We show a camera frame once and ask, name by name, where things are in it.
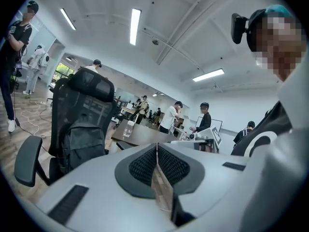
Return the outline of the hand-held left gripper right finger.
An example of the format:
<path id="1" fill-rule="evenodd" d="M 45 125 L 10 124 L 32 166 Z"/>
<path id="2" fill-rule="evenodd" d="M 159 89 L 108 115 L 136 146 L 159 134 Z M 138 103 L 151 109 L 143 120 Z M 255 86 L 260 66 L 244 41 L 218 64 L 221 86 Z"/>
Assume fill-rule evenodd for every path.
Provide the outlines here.
<path id="1" fill-rule="evenodd" d="M 173 187 L 171 217 L 160 232 L 263 232 L 265 199 L 259 194 L 267 149 L 251 158 L 158 145 L 160 167 Z"/>

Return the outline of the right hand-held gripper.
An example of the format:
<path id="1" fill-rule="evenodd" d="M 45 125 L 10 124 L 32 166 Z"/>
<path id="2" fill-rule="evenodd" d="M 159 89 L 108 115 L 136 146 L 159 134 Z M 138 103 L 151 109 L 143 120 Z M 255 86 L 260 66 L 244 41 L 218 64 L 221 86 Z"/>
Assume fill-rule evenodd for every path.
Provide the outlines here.
<path id="1" fill-rule="evenodd" d="M 219 131 L 216 127 L 210 127 L 200 132 L 191 133 L 189 140 L 171 141 L 172 145 L 179 145 L 195 150 L 205 150 L 206 145 L 210 152 L 219 152 L 219 146 L 222 142 Z"/>

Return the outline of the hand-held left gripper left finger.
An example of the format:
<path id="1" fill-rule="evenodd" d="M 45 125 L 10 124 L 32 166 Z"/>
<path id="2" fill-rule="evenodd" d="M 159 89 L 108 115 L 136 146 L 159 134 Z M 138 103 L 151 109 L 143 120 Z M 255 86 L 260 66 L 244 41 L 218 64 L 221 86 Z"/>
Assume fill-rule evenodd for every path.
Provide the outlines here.
<path id="1" fill-rule="evenodd" d="M 116 181 L 117 164 L 145 146 L 92 159 L 60 178 L 36 206 L 48 214 L 76 185 L 88 190 L 66 223 L 77 232 L 170 232 L 176 226 L 160 210 L 156 199 L 133 197 Z"/>

